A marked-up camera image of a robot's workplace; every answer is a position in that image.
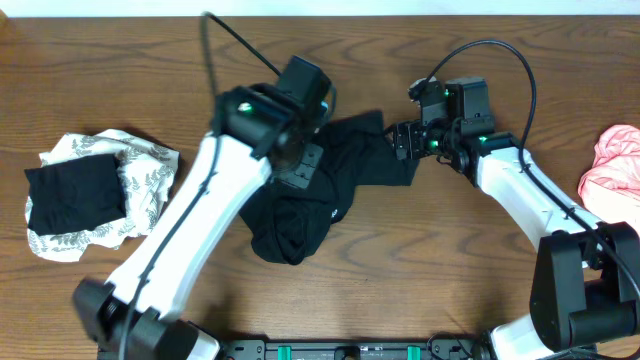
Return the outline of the black t-shirt with logo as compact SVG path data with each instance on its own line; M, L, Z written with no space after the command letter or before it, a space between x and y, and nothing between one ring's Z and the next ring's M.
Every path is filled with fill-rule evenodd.
M300 264L347 214L358 186L409 186L419 165L397 158L379 110L333 121L313 143L323 154L306 189L271 182L240 210L254 253L267 262Z

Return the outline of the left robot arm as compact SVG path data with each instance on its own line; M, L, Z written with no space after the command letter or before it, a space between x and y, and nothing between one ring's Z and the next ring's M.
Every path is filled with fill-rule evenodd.
M216 359L220 342L182 318L207 259L244 204L271 179L298 189L312 175L311 145L333 115L334 86L259 83L216 96L211 129L156 226L105 282L73 293L101 359Z

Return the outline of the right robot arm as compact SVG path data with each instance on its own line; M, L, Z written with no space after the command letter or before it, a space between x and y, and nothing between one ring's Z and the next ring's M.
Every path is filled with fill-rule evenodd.
M639 332L639 237L573 202L518 146L495 130L481 77L408 90L416 121L388 128L396 156L434 156L495 199L528 237L536 264L527 315L490 330L476 359L594 359L598 343Z

